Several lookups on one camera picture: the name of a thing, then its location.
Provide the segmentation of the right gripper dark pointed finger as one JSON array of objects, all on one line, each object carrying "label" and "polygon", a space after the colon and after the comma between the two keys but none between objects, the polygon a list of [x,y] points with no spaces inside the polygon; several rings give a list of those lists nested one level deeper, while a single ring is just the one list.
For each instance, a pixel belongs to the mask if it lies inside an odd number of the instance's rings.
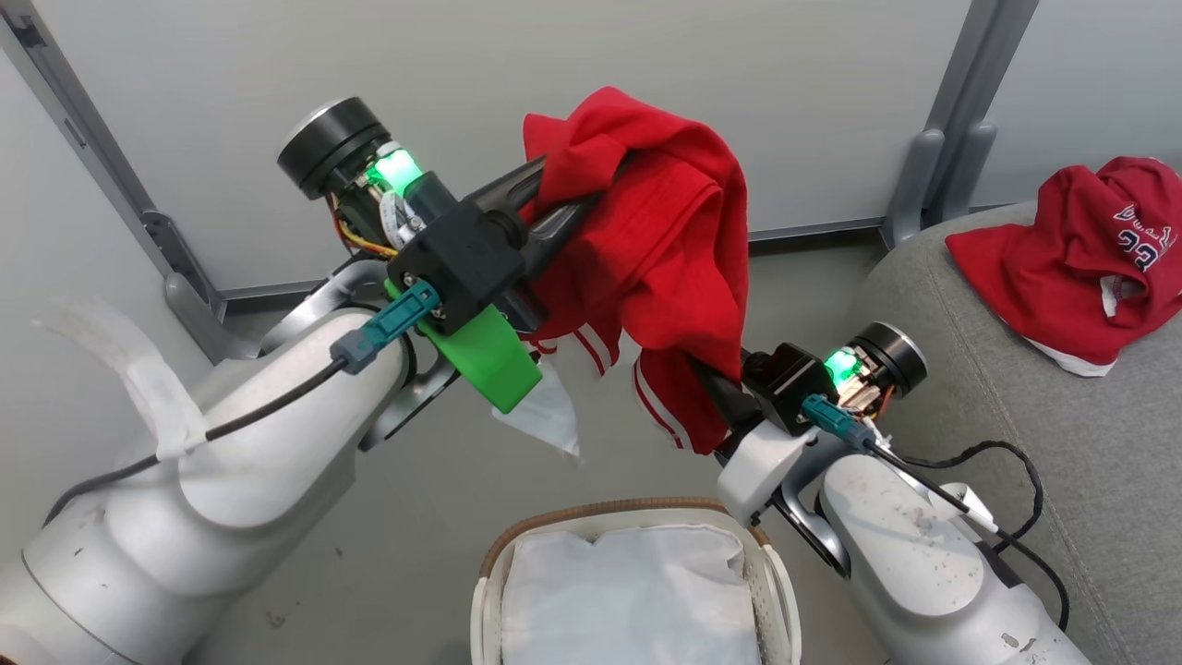
[{"label": "right gripper dark pointed finger", "polygon": [[696,358],[688,358],[687,361],[717,413],[726,422],[728,435],[723,445],[739,445],[760,422],[764,422],[764,412],[754,396],[747,395],[741,383],[730,382],[704,361],[699,361]]}]

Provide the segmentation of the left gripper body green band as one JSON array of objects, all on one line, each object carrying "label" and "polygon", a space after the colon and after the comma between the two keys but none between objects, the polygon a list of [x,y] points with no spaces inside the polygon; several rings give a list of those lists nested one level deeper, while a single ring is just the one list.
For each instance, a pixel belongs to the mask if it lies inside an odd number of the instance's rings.
[{"label": "left gripper body green band", "polygon": [[325,200],[337,236],[381,260],[392,304],[363,330],[372,348],[418,327],[499,412],[540,383],[511,311],[525,278],[527,230],[518,216],[481,216],[392,141],[358,97],[329,102],[303,119],[277,156],[300,193]]}]

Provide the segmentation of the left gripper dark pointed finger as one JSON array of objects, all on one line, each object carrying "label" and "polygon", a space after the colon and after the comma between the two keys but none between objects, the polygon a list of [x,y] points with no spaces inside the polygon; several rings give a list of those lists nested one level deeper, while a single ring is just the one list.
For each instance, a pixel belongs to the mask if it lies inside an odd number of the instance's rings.
[{"label": "left gripper dark pointed finger", "polygon": [[465,207],[481,216],[518,216],[540,190],[546,156],[511,170],[465,198]]},{"label": "left gripper dark pointed finger", "polygon": [[540,278],[595,210],[603,194],[573,200],[554,208],[530,227],[525,245],[525,276]]}]

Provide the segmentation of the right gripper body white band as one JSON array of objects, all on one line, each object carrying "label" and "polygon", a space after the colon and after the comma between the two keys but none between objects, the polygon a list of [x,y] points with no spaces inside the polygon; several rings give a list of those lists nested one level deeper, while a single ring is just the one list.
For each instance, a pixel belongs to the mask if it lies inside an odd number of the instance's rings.
[{"label": "right gripper body white band", "polygon": [[883,321],[868,324],[827,357],[795,344],[743,352],[736,382],[754,396],[764,422],[739,445],[717,446],[717,497],[730,517],[755,526],[777,495],[787,497],[784,483],[801,470],[811,446],[834,442],[838,457],[884,446],[873,420],[927,374],[918,345]]}]

